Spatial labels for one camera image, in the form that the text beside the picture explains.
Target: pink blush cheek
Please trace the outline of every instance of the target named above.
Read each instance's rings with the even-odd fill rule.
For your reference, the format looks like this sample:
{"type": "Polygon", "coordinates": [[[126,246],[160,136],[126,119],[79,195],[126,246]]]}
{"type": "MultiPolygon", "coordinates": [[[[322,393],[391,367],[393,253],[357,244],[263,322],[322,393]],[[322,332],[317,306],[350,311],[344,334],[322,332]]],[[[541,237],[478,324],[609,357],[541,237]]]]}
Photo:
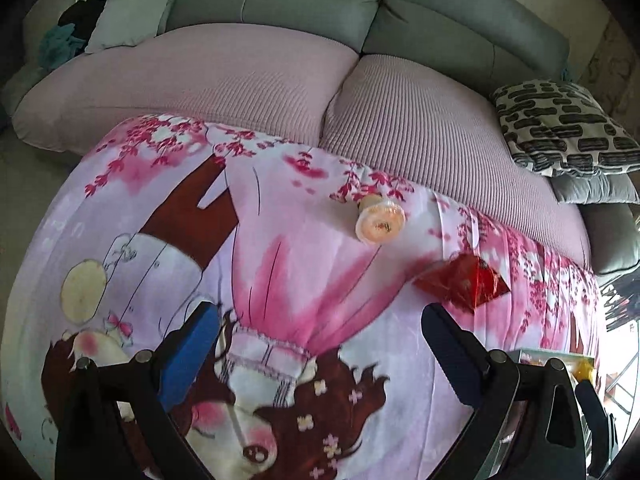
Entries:
{"type": "Polygon", "coordinates": [[[262,446],[269,451],[269,454],[273,454],[277,449],[276,439],[273,433],[265,427],[257,427],[249,430],[247,433],[247,442],[252,446],[262,446]]]}
{"type": "Polygon", "coordinates": [[[82,355],[87,357],[95,356],[98,353],[98,342],[95,340],[95,336],[91,332],[84,332],[79,334],[76,339],[78,341],[78,349],[82,352],[82,355]]]}
{"type": "Polygon", "coordinates": [[[191,408],[191,424],[206,433],[224,424],[225,417],[226,406],[217,402],[201,402],[191,408]]]}

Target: black and white patterned pillow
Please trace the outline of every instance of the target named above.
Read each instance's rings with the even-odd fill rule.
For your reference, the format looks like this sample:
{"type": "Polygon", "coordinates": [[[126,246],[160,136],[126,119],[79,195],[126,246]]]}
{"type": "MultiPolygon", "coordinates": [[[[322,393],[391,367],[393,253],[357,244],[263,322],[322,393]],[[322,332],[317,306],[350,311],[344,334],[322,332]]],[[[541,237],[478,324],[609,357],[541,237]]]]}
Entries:
{"type": "Polygon", "coordinates": [[[516,164],[545,176],[640,170],[640,146],[589,91],[569,82],[527,81],[492,95],[516,164]]]}

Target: pink floral tablecloth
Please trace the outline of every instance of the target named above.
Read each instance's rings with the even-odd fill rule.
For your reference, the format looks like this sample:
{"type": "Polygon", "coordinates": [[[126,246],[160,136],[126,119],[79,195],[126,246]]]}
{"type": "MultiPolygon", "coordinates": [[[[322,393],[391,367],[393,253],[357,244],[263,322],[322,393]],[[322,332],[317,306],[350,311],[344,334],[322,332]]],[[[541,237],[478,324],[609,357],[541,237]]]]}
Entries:
{"type": "MultiPolygon", "coordinates": [[[[71,174],[22,264],[0,354],[3,421],[52,478],[75,360],[155,349],[209,300],[222,328],[172,416],[216,478],[426,478],[470,412],[420,332],[434,298],[411,280],[458,251],[511,289],[475,315],[446,305],[487,348],[597,357],[594,277],[465,205],[266,134],[127,120],[71,174]],[[404,208],[391,243],[354,236],[354,202],[369,193],[404,208]]],[[[140,467],[157,473],[120,408],[140,467]]]]}

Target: ribbed pink fabric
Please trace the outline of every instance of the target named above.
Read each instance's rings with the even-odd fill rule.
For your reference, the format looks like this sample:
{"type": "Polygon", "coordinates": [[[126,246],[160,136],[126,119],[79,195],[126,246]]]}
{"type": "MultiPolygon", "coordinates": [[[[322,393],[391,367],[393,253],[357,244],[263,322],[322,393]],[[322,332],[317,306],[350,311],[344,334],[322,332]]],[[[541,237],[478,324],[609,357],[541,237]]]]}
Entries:
{"type": "Polygon", "coordinates": [[[170,112],[317,146],[326,107],[357,62],[306,32],[195,25],[71,60],[24,97],[14,127],[35,146],[84,154],[125,118],[170,112]]]}
{"type": "Polygon", "coordinates": [[[365,56],[327,110],[320,147],[446,194],[589,267],[573,204],[511,160],[493,106],[422,65],[365,56]]]}

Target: red snack wrapper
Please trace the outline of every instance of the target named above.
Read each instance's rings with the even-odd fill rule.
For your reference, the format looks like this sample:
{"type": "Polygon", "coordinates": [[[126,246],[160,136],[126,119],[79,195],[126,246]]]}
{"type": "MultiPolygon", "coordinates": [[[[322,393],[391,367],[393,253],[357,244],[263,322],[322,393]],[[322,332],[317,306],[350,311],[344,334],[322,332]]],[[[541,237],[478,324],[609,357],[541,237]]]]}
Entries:
{"type": "Polygon", "coordinates": [[[415,279],[414,285],[440,301],[474,312],[487,301],[510,292],[500,274],[471,253],[458,253],[415,279]]]}

